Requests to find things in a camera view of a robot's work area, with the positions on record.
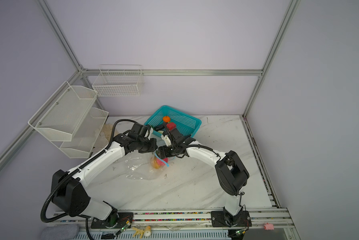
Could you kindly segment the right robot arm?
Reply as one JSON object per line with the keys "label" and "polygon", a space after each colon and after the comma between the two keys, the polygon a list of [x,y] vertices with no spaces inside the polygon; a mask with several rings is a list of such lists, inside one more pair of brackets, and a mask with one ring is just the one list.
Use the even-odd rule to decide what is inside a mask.
{"label": "right robot arm", "polygon": [[164,159],[184,157],[197,159],[216,170],[221,188],[228,195],[224,206],[226,218],[236,218],[243,211],[241,189],[247,184],[249,171],[239,155],[234,151],[227,153],[202,145],[191,135],[183,135],[173,123],[161,124],[154,128],[162,131],[164,146],[158,147],[156,158]]}

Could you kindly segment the wooden toy figure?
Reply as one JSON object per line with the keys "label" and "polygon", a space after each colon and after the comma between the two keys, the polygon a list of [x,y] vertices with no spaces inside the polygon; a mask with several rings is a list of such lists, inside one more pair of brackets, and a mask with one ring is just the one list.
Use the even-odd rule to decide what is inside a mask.
{"label": "wooden toy figure", "polygon": [[139,239],[142,239],[143,237],[150,237],[152,232],[151,232],[151,226],[146,226],[144,229],[140,229],[140,228],[136,228],[136,227],[132,227],[131,228],[134,233],[133,233],[133,237],[134,238],[139,238]]}

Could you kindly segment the clear zip top bag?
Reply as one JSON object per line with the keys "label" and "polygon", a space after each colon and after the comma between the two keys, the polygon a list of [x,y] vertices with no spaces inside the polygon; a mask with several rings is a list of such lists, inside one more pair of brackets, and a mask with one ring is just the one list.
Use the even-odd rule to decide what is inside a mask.
{"label": "clear zip top bag", "polygon": [[156,158],[155,153],[140,154],[138,151],[133,151],[122,157],[119,162],[127,179],[150,181],[157,179],[168,168],[163,166],[154,169],[150,164],[152,158]]}

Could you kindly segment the white mesh upper shelf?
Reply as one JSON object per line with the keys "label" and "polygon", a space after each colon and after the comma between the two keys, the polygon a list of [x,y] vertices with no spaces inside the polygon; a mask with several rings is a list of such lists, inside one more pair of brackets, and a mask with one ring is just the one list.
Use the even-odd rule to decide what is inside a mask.
{"label": "white mesh upper shelf", "polygon": [[70,142],[97,96],[92,89],[64,82],[30,118],[28,125],[50,142]]}

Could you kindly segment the pink toy fruit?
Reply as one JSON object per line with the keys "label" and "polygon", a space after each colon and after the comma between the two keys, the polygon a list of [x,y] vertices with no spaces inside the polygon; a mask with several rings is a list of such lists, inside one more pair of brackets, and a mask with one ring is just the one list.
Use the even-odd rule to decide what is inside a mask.
{"label": "pink toy fruit", "polygon": [[159,159],[159,158],[155,158],[155,163],[158,165],[158,168],[161,168],[163,166],[169,167],[168,163],[167,163],[167,159]]}

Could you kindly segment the orange toy fruit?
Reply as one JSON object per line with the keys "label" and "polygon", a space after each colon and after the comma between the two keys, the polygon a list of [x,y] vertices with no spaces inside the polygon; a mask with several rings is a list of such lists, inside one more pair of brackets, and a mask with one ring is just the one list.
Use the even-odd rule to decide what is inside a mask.
{"label": "orange toy fruit", "polygon": [[163,122],[165,122],[165,123],[169,123],[169,122],[171,121],[171,119],[170,119],[169,116],[164,116],[164,117],[162,118],[162,120],[163,120]]}

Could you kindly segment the yellow toy mango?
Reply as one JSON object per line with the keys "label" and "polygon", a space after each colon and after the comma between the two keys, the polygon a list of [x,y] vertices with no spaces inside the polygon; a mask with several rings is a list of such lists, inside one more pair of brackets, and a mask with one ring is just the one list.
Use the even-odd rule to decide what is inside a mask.
{"label": "yellow toy mango", "polygon": [[150,161],[150,164],[154,169],[159,169],[160,168],[160,165],[156,162],[156,158],[152,158],[151,161]]}

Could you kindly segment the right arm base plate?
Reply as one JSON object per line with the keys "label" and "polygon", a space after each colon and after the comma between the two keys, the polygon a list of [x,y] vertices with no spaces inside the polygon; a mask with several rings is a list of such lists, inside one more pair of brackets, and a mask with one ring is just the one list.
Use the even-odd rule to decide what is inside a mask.
{"label": "right arm base plate", "polygon": [[231,215],[228,211],[212,211],[211,212],[213,227],[251,227],[252,220],[250,213],[245,210],[240,210],[236,215]]}

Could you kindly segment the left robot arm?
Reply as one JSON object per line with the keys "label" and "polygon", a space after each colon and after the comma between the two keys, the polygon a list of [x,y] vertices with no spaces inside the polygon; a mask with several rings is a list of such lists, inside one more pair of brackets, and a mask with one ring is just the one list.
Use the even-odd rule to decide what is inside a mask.
{"label": "left robot arm", "polygon": [[109,228],[119,219],[118,210],[105,201],[88,195],[86,188],[108,166],[129,153],[152,153],[157,149],[152,138],[153,128],[132,121],[133,126],[124,133],[116,134],[116,121],[108,144],[91,158],[69,171],[59,170],[52,177],[51,191],[40,212],[44,223],[54,222],[66,216],[93,218],[103,221]]}

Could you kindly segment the pink toy pig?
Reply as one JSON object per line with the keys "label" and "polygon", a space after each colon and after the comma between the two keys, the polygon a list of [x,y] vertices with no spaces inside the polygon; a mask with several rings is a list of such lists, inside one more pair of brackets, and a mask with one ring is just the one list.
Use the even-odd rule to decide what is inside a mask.
{"label": "pink toy pig", "polygon": [[274,227],[274,225],[271,224],[271,223],[265,223],[265,224],[264,224],[264,229],[265,229],[266,231],[273,231],[273,230],[275,229],[275,227]]}

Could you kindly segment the grey cloth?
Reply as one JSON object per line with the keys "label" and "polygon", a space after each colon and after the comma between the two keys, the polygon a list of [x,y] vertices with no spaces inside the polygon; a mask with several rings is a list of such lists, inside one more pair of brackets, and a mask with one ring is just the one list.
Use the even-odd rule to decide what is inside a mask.
{"label": "grey cloth", "polygon": [[59,225],[45,228],[40,235],[41,240],[72,240],[79,232],[79,225]]}

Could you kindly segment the white mesh shelf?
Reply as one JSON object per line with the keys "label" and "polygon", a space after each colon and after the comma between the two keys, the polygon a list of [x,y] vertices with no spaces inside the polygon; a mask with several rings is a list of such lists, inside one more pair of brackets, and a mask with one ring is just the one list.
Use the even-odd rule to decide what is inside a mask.
{"label": "white mesh shelf", "polygon": [[92,89],[64,82],[30,118],[28,125],[50,142],[70,142],[97,96]]}
{"label": "white mesh shelf", "polygon": [[72,141],[63,142],[59,149],[71,159],[87,159],[107,118],[107,111],[91,108]]}

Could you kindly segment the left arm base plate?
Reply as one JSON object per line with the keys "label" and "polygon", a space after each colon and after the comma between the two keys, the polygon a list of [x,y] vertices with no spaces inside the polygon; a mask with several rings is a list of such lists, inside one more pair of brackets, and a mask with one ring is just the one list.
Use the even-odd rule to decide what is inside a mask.
{"label": "left arm base plate", "polygon": [[106,220],[94,218],[91,229],[121,229],[127,222],[132,223],[134,214],[132,212],[118,212],[110,215]]}

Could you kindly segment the white mesh lower shelf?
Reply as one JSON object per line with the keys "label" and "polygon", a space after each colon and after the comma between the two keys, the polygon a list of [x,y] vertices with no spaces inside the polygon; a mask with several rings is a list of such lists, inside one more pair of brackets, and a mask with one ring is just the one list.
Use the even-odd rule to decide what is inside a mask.
{"label": "white mesh lower shelf", "polygon": [[107,111],[91,108],[72,141],[63,142],[59,149],[71,159],[87,159],[107,118]]}

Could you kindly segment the teal plastic basket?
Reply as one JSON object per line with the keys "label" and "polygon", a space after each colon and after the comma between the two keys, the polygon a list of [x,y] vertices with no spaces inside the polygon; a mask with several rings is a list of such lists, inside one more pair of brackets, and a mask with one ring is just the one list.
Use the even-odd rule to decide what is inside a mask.
{"label": "teal plastic basket", "polygon": [[162,106],[156,110],[144,123],[153,128],[163,123],[162,118],[169,117],[170,121],[176,124],[176,128],[183,135],[194,137],[201,127],[202,121],[191,115],[185,114],[170,106]]}

